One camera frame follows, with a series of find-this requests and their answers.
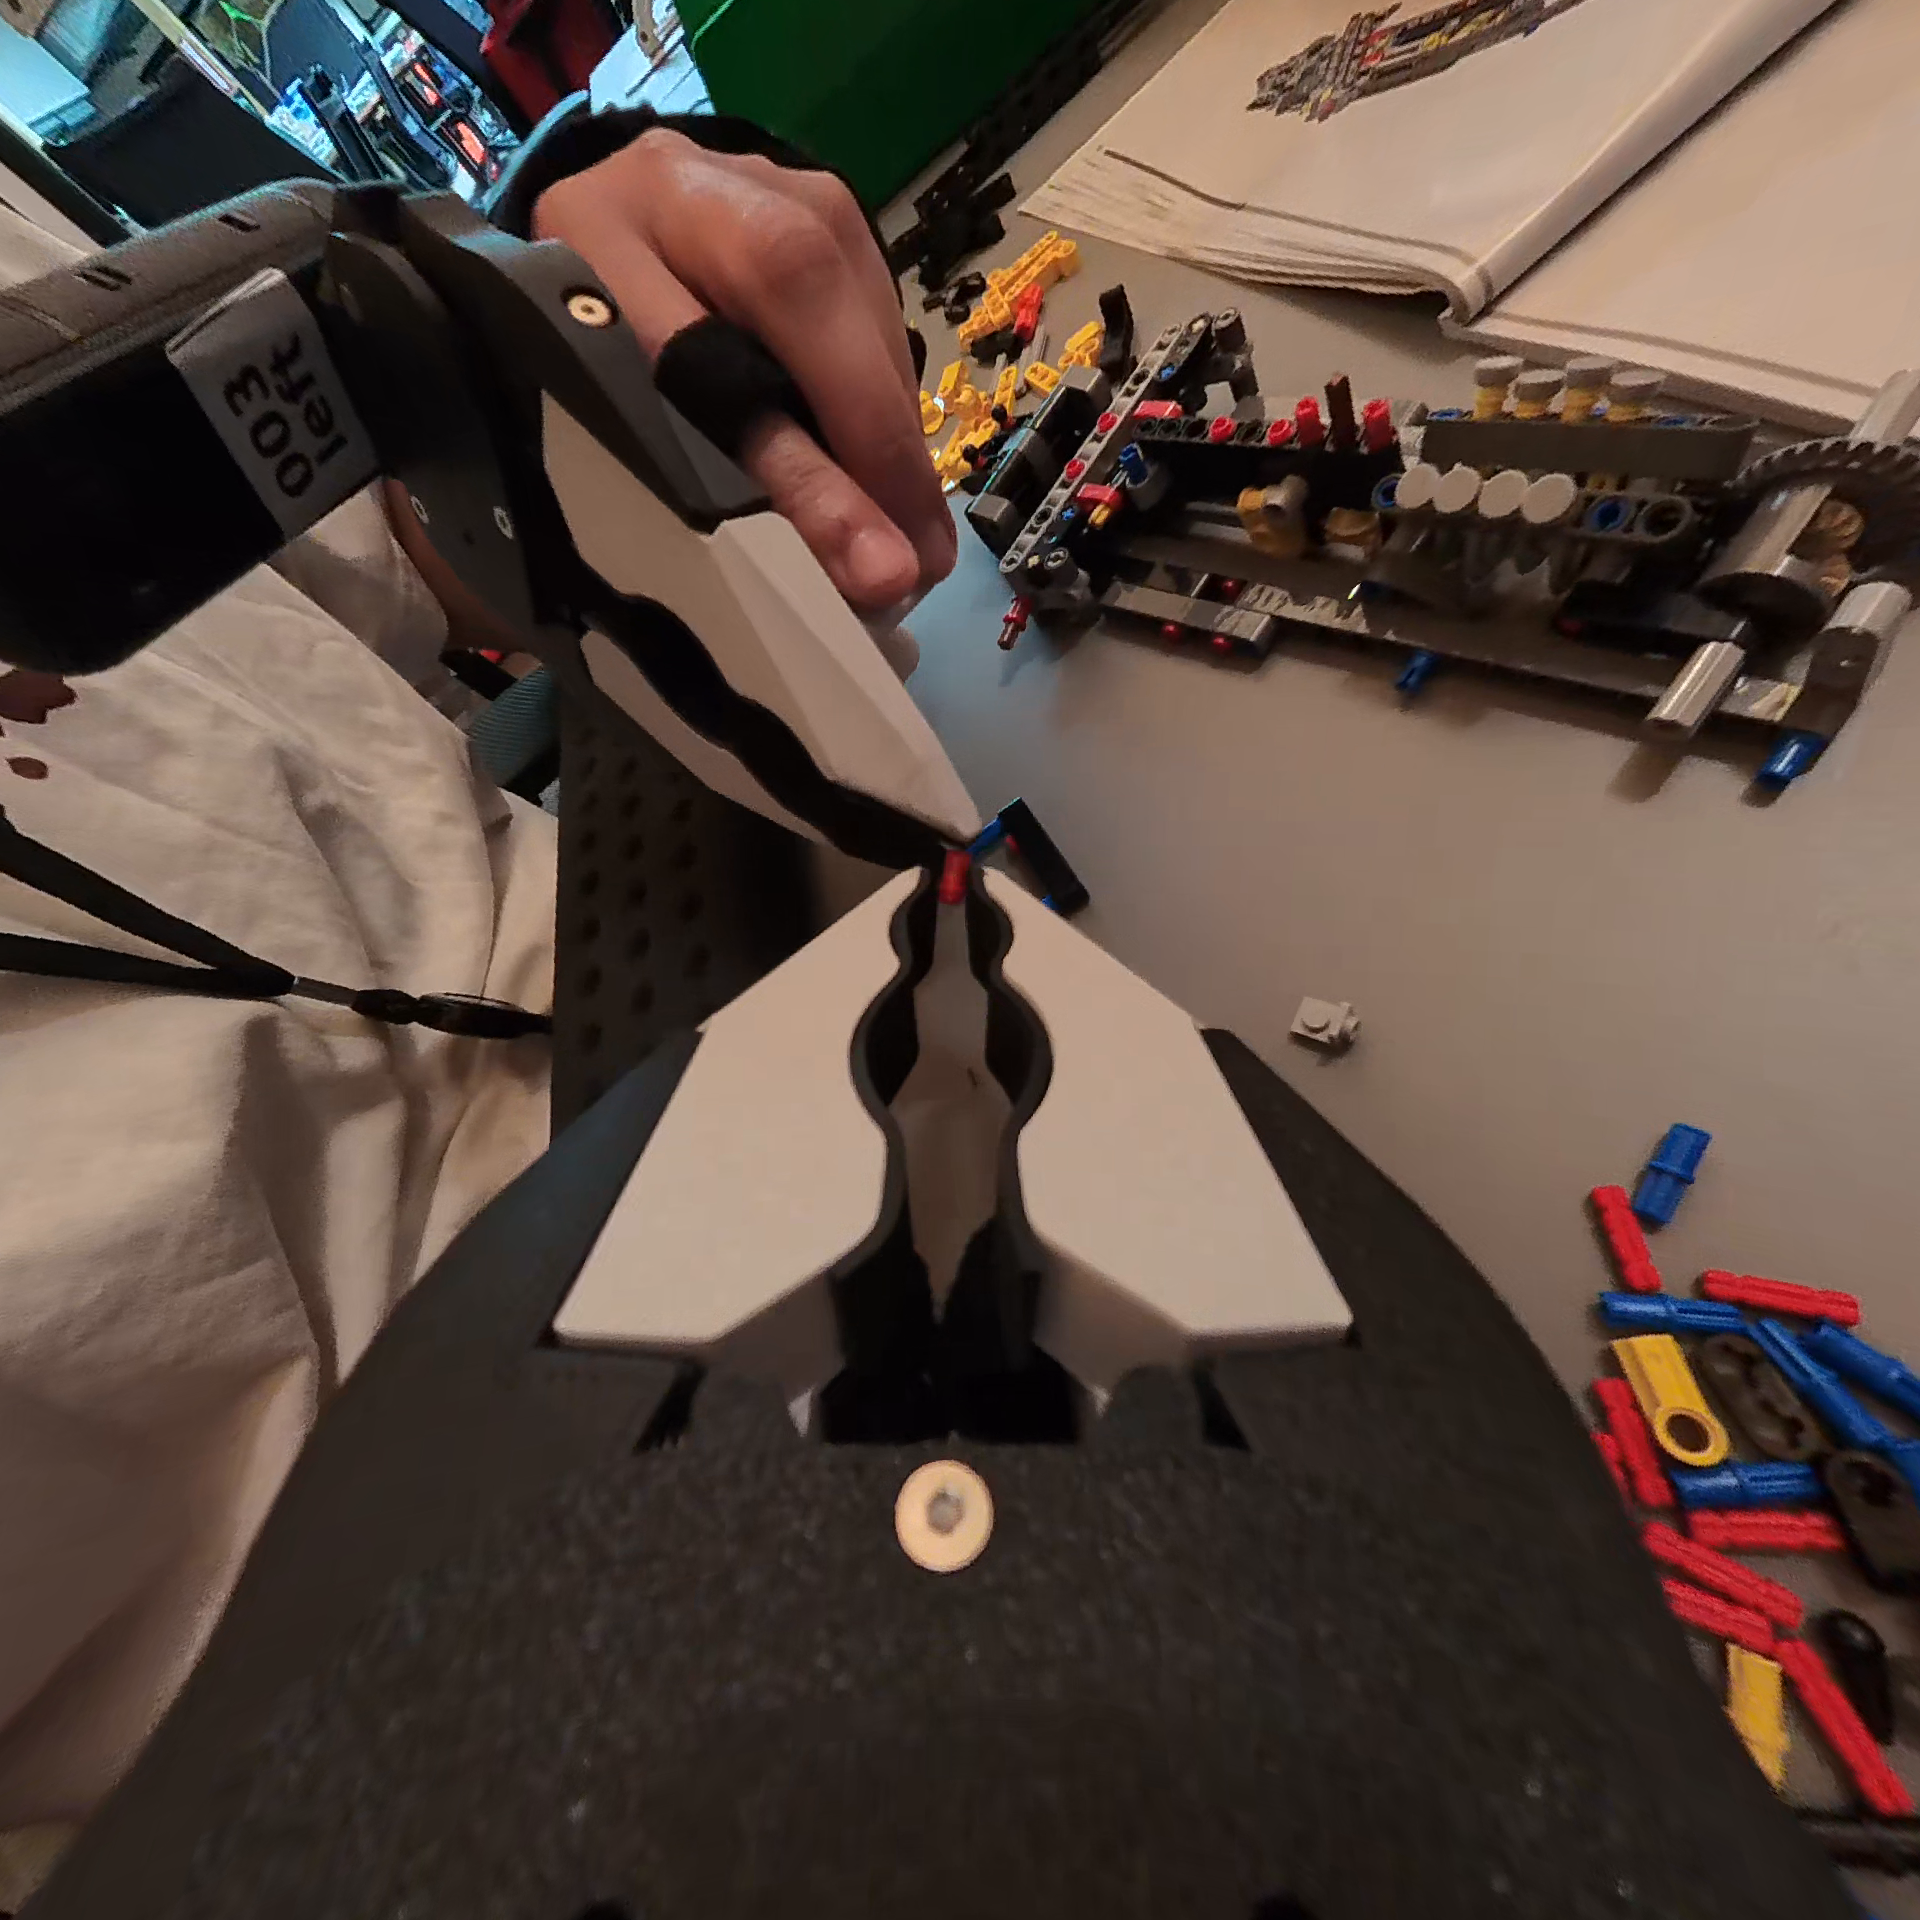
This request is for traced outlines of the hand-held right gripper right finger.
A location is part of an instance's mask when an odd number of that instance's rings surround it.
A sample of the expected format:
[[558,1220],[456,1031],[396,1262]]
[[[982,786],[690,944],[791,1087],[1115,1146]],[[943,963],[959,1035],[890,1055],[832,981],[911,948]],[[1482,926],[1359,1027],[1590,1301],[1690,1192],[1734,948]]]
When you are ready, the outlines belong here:
[[1109,1397],[1135,1370],[1341,1341],[1354,1309],[1197,1021],[996,871],[967,888],[1007,1115],[990,1354]]

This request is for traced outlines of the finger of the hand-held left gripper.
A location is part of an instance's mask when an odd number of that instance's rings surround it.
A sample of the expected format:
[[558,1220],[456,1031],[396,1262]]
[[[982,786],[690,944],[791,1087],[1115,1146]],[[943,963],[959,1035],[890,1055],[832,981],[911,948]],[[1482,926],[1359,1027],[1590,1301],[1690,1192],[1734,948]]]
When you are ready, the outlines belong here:
[[820,848],[883,868],[963,840],[963,779],[858,623],[776,622],[712,652],[663,608],[583,636],[589,682],[695,779]]
[[984,813],[880,644],[775,512],[696,533],[566,407],[542,455],[588,611],[588,679],[712,794],[883,868]]

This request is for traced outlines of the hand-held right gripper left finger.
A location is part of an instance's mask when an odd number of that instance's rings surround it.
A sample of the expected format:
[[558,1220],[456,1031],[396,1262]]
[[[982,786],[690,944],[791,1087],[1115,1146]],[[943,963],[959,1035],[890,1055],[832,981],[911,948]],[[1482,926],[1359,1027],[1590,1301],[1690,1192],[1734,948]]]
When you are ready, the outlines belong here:
[[704,1021],[558,1343],[720,1364],[787,1398],[926,1364],[894,1103],[936,917],[936,874],[901,871]]

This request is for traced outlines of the black lego beam blue pins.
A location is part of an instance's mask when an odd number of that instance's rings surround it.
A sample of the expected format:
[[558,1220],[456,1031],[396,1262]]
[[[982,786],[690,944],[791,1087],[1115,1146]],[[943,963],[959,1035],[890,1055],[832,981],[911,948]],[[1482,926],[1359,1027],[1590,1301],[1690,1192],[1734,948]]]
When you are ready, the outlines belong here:
[[980,835],[967,844],[967,855],[974,861],[992,852],[1005,852],[1013,861],[1024,863],[1030,878],[1039,884],[1039,899],[1062,918],[1072,918],[1087,909],[1091,891],[1062,851],[1058,851],[1052,835],[1039,822],[1039,816],[1026,799],[1005,803]]

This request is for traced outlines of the grey lego chassis assembly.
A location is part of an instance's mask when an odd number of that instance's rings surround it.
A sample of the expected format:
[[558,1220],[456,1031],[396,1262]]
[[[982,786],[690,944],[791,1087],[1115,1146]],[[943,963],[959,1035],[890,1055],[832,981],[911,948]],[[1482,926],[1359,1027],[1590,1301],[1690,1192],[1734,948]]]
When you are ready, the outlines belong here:
[[1056,367],[951,366],[934,469],[1007,591],[999,647],[1099,619],[1252,667],[1288,638],[1639,709],[1671,750],[1766,733],[1780,795],[1916,616],[1916,372],[1822,439],[1676,411],[1664,374],[1477,363],[1468,407],[1267,404],[1240,312],[1134,343],[1123,291]]

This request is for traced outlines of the pile of yellow lego pieces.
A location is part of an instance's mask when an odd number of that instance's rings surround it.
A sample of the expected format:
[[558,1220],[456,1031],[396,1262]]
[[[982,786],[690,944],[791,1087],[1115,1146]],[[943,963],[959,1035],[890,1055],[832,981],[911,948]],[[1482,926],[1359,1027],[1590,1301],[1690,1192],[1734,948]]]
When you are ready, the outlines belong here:
[[1117,323],[1110,301],[1074,292],[1080,250],[1045,230],[1018,258],[963,276],[928,308],[948,343],[923,349],[922,434],[951,496],[978,491],[1014,429],[1037,421],[1066,374],[1096,371]]

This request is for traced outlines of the cluster of black lego pieces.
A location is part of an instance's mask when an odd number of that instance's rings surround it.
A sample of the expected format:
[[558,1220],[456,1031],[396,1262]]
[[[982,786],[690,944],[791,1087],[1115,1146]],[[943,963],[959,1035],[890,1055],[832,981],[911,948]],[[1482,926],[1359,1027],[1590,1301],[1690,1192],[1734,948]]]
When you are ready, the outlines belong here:
[[911,227],[885,245],[890,271],[917,275],[923,292],[939,294],[967,260],[1003,238],[1000,207],[1014,192],[1010,174],[982,175],[958,160],[917,197]]

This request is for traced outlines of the pile of lego pins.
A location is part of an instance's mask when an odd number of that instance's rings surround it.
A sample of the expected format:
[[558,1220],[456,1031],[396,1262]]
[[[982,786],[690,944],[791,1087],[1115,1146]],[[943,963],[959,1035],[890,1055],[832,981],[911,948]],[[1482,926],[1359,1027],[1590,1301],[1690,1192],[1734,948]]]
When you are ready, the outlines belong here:
[[1784,1571],[1842,1562],[1916,1599],[1916,1366],[1842,1287],[1712,1263],[1667,1284],[1647,1239],[1710,1148],[1672,1122],[1632,1183],[1589,1192],[1613,1275],[1590,1437],[1766,1788],[1837,1867],[1916,1883],[1916,1650]]

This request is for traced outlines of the lego instruction booklet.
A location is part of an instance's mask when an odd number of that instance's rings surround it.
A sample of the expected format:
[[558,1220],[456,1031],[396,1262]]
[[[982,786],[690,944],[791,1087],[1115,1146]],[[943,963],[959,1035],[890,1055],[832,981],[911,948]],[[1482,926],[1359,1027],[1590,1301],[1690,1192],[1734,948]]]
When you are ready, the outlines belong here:
[[1916,367],[1917,7],[1226,4],[1024,200],[1787,421]]

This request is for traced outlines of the person's left hand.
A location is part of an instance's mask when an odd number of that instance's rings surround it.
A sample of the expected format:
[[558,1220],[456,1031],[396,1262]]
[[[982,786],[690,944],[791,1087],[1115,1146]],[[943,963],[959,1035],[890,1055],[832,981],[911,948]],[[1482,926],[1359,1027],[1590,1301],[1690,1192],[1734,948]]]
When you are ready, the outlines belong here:
[[757,415],[735,463],[858,613],[901,619],[948,578],[904,315],[844,182],[647,130],[542,192],[532,227],[605,284],[651,358],[706,318],[772,355],[810,423]]

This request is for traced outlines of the dark swivel chair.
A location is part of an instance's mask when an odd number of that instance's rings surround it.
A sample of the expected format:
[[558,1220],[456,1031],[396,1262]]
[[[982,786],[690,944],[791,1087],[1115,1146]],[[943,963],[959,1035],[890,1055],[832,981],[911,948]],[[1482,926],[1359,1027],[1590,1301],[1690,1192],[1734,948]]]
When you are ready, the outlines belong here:
[[483,771],[507,794],[552,808],[560,779],[560,686],[542,663],[515,674],[483,648],[448,647],[442,666],[480,706],[467,726]]

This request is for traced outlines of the green plastic bin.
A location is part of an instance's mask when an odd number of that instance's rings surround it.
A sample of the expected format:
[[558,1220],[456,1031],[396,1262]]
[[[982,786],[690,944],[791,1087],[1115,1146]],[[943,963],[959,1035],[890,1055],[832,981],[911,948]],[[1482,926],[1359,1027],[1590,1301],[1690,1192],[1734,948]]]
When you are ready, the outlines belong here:
[[678,2],[708,102],[886,198],[1093,2]]

